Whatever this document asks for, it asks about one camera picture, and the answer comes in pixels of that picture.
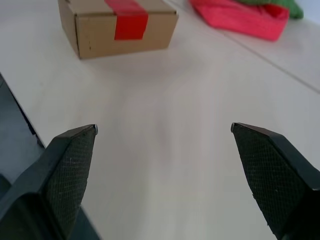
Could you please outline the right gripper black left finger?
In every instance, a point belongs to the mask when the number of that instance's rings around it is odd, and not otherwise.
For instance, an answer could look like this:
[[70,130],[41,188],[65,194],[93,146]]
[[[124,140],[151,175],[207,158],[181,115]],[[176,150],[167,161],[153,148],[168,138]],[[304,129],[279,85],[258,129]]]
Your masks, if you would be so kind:
[[15,182],[0,174],[0,240],[98,240],[82,208],[97,133],[70,129]]

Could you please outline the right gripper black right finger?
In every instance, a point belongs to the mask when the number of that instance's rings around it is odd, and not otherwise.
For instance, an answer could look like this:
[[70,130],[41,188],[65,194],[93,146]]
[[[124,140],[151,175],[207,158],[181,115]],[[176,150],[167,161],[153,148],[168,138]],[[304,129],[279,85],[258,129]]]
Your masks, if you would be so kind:
[[320,240],[320,171],[283,135],[231,125],[248,186],[277,240]]

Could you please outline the brown cardboard box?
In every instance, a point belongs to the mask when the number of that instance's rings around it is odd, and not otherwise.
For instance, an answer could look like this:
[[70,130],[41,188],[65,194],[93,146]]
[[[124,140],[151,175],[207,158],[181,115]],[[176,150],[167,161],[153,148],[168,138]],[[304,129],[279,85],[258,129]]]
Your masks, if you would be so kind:
[[79,59],[166,49],[177,11],[164,0],[57,0],[61,25]]

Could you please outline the pink fabric bag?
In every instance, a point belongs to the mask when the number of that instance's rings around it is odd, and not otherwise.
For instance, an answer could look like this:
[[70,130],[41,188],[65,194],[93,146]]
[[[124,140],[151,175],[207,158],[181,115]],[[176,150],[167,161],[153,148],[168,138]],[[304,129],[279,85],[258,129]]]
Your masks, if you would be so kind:
[[206,24],[267,41],[277,41],[285,29],[290,11],[267,3],[247,5],[236,0],[189,0]]

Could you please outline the green fabric bag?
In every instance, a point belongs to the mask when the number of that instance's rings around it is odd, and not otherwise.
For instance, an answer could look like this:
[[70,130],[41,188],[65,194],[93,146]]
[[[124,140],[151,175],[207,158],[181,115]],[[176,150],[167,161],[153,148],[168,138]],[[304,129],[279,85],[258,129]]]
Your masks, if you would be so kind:
[[284,7],[289,10],[289,17],[291,19],[303,19],[304,11],[296,3],[295,0],[237,0],[238,2],[251,6],[260,6],[266,4],[274,4]]

